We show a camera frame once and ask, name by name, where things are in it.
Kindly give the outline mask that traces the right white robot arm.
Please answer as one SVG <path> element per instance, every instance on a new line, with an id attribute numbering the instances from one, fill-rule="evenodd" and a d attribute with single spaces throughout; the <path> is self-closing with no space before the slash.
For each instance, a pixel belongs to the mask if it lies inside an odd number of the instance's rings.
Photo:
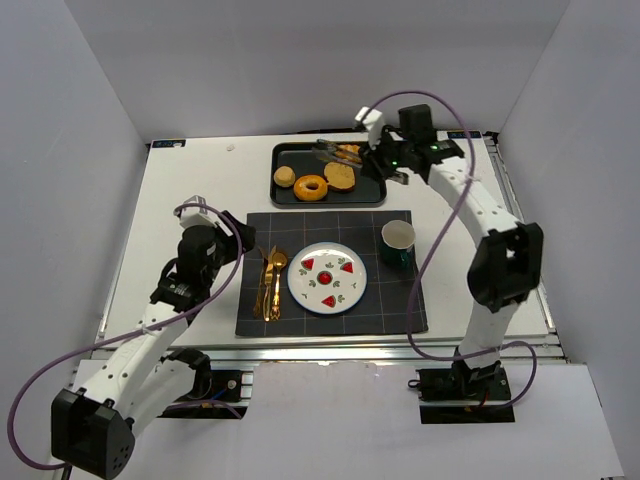
<path id="1" fill-rule="evenodd" d="M 381 112 L 362 108 L 355 117 L 368 134 L 361 172 L 375 180 L 407 184 L 418 175 L 451 207 L 476 247 L 467 273 L 474 299 L 453 364 L 467 383 L 493 376 L 512 317 L 540 283 L 543 232 L 505 210 L 474 175 L 475 162 L 451 139 L 440 140 L 428 105 L 399 112 L 397 128 Z"/>

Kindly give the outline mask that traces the metal tongs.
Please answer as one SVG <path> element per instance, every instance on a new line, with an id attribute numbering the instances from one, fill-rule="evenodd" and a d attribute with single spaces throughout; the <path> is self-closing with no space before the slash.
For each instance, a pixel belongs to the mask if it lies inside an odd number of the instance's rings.
<path id="1" fill-rule="evenodd" d="M 326 163 L 337 162 L 359 169 L 362 175 L 378 182 L 392 181 L 400 185 L 409 184 L 409 176 L 399 172 L 395 164 L 376 159 L 368 151 L 365 151 L 364 157 L 361 157 L 360 150 L 353 151 L 348 149 L 345 144 L 318 139 L 312 144 L 312 152 L 318 159 Z"/>

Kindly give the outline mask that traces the glazed donut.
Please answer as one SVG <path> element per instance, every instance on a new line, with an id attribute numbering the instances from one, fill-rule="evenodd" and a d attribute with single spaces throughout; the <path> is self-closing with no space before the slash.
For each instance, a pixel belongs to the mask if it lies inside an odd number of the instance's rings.
<path id="1" fill-rule="evenodd" d="M 303 202 L 322 200 L 328 193 L 326 180 L 319 175 L 305 175 L 296 180 L 293 186 L 295 197 Z"/>

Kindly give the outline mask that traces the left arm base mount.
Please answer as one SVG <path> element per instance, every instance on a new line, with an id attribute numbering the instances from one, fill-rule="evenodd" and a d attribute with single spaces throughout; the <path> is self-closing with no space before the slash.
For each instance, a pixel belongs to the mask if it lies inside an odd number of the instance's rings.
<path id="1" fill-rule="evenodd" d="M 189 393 L 168 407 L 160 418 L 239 420 L 247 411 L 253 386 L 253 371 L 211 368 L 209 390 Z"/>

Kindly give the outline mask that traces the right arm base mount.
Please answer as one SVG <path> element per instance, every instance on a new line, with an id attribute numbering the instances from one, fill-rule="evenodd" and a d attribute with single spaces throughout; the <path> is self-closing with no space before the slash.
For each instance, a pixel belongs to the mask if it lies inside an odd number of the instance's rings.
<path id="1" fill-rule="evenodd" d="M 514 423 L 511 389 L 505 369 L 468 382 L 458 367 L 416 371 L 407 387 L 418 396 L 423 425 L 471 425 Z"/>

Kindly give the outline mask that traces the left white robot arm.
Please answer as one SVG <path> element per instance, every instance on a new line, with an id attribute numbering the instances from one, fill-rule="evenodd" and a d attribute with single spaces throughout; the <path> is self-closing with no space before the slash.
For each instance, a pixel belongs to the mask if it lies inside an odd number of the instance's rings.
<path id="1" fill-rule="evenodd" d="M 136 438 L 177 399 L 203 398 L 210 360 L 171 344 L 191 325 L 220 269 L 255 246 L 254 227 L 229 212 L 211 219 L 194 204 L 176 211 L 183 229 L 177 254 L 164 266 L 136 330 L 77 390 L 61 390 L 51 405 L 54 457 L 101 479 L 116 478 Z"/>

